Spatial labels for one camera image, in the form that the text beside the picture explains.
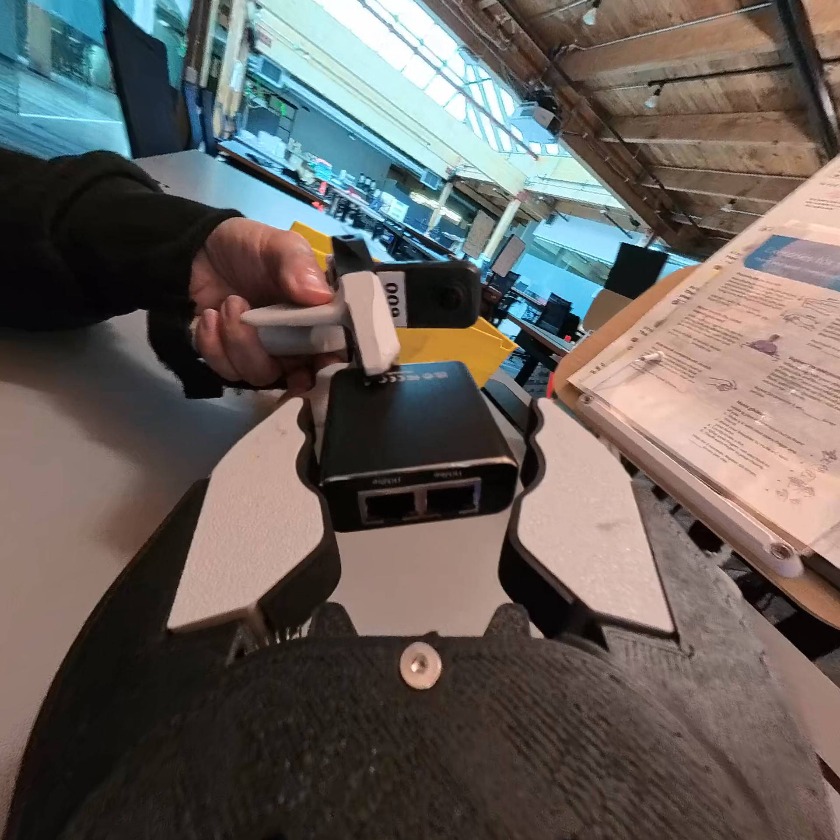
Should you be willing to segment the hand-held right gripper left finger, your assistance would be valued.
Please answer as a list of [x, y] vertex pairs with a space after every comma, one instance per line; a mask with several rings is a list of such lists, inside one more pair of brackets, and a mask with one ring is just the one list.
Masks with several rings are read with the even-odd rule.
[[313, 485], [313, 425], [294, 397], [231, 448], [209, 477], [167, 629], [243, 623], [302, 630], [340, 582], [329, 509]]

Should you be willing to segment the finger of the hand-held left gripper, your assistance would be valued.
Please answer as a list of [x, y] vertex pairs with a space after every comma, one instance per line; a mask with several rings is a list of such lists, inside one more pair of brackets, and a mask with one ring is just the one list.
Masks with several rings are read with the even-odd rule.
[[380, 376], [397, 363], [401, 345], [379, 277], [372, 271], [341, 276], [345, 321], [356, 356], [367, 376]]

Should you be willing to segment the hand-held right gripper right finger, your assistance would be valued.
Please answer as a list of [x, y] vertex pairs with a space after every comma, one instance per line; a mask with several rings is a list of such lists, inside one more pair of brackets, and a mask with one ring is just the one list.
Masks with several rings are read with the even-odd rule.
[[532, 402], [501, 546], [499, 581], [546, 638], [604, 640], [606, 628], [677, 637], [632, 481], [555, 402]]

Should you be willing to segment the yellow plastic bin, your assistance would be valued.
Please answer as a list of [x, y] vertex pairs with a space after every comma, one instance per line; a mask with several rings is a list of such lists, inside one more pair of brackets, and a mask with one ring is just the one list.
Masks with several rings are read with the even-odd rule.
[[[334, 281], [332, 279], [331, 257], [331, 240], [333, 237], [330, 238], [327, 235], [299, 222], [294, 223], [290, 230], [307, 240], [313, 249], [318, 264], [327, 271], [329, 284], [333, 290], [335, 290]], [[381, 261], [372, 255], [371, 257], [376, 261]], [[449, 261], [452, 259], [432, 260]], [[406, 263], [405, 261], [381, 262], [386, 264]], [[481, 303], [481, 290], [482, 284], [480, 282], [479, 308]], [[497, 329], [491, 327], [486, 320], [481, 318], [480, 310], [475, 324], [466, 329], [398, 329], [396, 332], [400, 341], [401, 349], [398, 361], [393, 367], [398, 364], [459, 361], [468, 368], [469, 372], [478, 384], [478, 387], [482, 387], [489, 380], [493, 372], [496, 371], [499, 365], [513, 350], [513, 343], [504, 337]], [[351, 359], [350, 355], [346, 351], [341, 353], [346, 356], [348, 362], [353, 367], [362, 370], [357, 359]]]

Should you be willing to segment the black network splitter box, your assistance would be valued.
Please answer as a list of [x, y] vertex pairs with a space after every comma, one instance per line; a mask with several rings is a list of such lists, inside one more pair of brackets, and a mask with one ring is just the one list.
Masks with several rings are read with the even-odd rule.
[[519, 465], [485, 397], [457, 361], [336, 373], [319, 488], [336, 532], [494, 515]]

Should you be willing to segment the person's left forearm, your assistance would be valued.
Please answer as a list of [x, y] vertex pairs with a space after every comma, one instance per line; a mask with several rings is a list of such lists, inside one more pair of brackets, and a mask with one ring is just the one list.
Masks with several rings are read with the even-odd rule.
[[234, 209], [166, 194], [122, 156], [42, 159], [1, 149], [1, 326], [85, 329], [145, 311], [148, 341], [187, 398], [223, 378], [193, 348], [194, 258]]

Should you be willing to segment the grey desk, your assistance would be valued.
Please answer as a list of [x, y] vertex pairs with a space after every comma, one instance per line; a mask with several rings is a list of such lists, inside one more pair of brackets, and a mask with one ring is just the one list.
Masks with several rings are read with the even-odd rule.
[[[39, 707], [91, 611], [196, 480], [283, 392], [190, 401], [145, 316], [2, 329], [2, 828]], [[507, 602], [507, 516], [339, 536], [360, 629], [478, 634]]]

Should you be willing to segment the person's left hand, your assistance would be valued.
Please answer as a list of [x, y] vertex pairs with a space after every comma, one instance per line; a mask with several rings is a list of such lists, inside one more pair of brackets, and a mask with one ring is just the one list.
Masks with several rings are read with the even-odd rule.
[[224, 221], [192, 261], [188, 294], [195, 308], [196, 349], [226, 382], [258, 389], [284, 382], [289, 394], [299, 395], [312, 389], [323, 367], [340, 361], [330, 353], [271, 356], [256, 328], [242, 321], [252, 308], [331, 302], [327, 278], [297, 233], [242, 217]]

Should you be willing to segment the white ceiling-mounted unit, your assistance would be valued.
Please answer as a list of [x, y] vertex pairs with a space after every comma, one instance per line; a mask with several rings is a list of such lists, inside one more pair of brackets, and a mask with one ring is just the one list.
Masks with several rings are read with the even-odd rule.
[[508, 118], [511, 131], [517, 130], [527, 144], [556, 144], [560, 135], [560, 116], [556, 104], [547, 100], [548, 107], [540, 101], [524, 101], [517, 105]]

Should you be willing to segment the wooden document stand with sheets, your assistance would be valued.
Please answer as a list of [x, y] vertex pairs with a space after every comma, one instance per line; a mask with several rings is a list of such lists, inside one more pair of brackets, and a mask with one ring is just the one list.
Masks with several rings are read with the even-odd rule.
[[562, 360], [553, 395], [838, 628], [839, 162]]

